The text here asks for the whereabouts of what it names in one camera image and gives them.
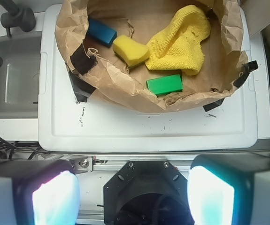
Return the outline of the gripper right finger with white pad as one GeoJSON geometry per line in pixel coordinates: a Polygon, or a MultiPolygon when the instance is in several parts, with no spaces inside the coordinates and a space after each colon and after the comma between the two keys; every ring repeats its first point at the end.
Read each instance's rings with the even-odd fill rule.
{"type": "Polygon", "coordinates": [[[196,156],[187,197],[197,225],[270,225],[270,153],[196,156]]]}

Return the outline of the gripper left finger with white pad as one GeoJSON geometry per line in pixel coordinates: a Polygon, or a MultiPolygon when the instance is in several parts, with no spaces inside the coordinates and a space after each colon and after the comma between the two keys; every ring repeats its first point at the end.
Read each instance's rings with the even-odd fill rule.
{"type": "Polygon", "coordinates": [[[80,187],[66,160],[0,160],[0,225],[74,225],[80,187]]]}

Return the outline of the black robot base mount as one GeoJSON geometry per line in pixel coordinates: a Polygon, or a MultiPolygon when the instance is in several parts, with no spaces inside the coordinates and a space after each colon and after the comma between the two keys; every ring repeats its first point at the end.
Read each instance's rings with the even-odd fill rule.
{"type": "Polygon", "coordinates": [[[187,179],[168,161],[128,161],[103,187],[106,225],[193,225],[187,179]]]}

